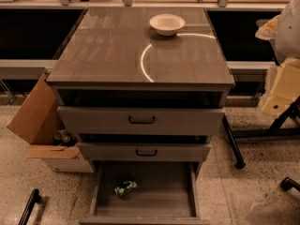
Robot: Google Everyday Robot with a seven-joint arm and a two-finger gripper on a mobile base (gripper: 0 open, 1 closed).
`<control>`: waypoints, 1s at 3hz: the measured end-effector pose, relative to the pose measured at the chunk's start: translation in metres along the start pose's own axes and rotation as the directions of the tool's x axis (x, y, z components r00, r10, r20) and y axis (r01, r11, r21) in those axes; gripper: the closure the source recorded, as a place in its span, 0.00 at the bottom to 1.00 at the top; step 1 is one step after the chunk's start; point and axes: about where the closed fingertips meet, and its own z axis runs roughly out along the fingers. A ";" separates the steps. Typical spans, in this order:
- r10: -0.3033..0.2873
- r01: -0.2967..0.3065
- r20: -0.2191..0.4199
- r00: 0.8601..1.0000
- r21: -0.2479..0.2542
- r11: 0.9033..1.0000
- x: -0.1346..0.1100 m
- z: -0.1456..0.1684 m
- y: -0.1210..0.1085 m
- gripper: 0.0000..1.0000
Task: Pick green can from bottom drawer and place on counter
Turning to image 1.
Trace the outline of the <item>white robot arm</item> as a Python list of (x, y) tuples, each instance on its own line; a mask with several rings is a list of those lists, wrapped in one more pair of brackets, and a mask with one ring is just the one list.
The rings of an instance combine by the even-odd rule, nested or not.
[(285, 57), (262, 105), (264, 113), (279, 117), (300, 96), (300, 0), (292, 0), (260, 27), (255, 37), (274, 40), (275, 52)]

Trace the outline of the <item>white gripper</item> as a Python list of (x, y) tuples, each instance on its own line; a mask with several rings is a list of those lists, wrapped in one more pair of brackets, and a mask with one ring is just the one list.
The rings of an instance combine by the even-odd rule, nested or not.
[[(255, 37), (262, 40), (276, 38), (278, 18), (256, 21)], [(266, 75), (265, 93), (260, 102), (261, 111), (279, 117), (300, 96), (300, 60), (287, 58), (280, 66), (272, 65)]]

